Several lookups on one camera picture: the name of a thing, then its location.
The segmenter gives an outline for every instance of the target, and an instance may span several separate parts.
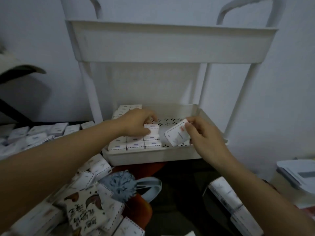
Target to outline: white wall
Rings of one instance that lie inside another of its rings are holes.
[[[62,1],[67,17],[94,17],[88,0]],[[103,13],[108,21],[215,25],[221,6],[228,1],[103,0]],[[231,128],[229,148],[256,172],[265,173],[279,159],[314,152],[314,6],[315,0],[287,0],[280,30]],[[226,15],[224,24],[264,26],[270,8],[271,2],[266,1],[233,10]],[[47,71],[47,75],[33,75],[33,84],[19,79],[0,86],[0,98],[33,120],[91,118],[64,18],[60,0],[0,0],[0,39],[17,57]],[[121,75],[127,67],[119,67],[117,73]],[[191,73],[197,71],[195,66],[187,68]],[[226,127],[247,68],[233,65],[211,68],[209,101],[204,108],[221,129]],[[167,73],[165,66],[161,69]],[[181,71],[181,67],[175,66],[174,71]],[[180,100],[188,101],[192,83],[184,85],[188,88]],[[106,83],[98,90],[98,93],[102,90],[102,111],[108,116]]]

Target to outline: rolling utility cart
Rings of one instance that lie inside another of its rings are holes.
[[[210,63],[250,63],[250,69],[235,104],[238,106],[249,79],[257,74],[260,63],[266,57],[277,32],[274,27],[283,11],[282,0],[272,0],[273,7],[265,28],[221,26],[228,11],[262,0],[234,0],[226,4],[218,16],[218,26],[213,27],[114,23],[102,21],[100,2],[90,1],[95,8],[97,20],[66,20],[66,25],[96,124],[102,122],[103,117],[91,71],[93,63],[208,63],[204,70],[201,69],[200,64],[199,73],[202,72],[204,75],[203,83],[206,81]],[[191,145],[172,147],[163,138],[163,134],[172,125],[191,115],[200,115],[213,123],[199,107],[204,101],[206,99],[203,86],[199,104],[143,105],[143,108],[150,108],[158,114],[163,147],[139,151],[117,150],[114,153],[103,149],[105,159],[111,165],[118,166],[200,158]],[[116,109],[117,102],[113,101],[113,110]],[[228,128],[224,133],[226,139],[236,110],[237,107],[234,107]]]

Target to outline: person's left arm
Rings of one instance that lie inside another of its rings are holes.
[[[150,110],[134,109],[118,119],[69,134],[0,161],[0,234],[53,191],[67,183],[79,167],[120,136],[144,136]]]

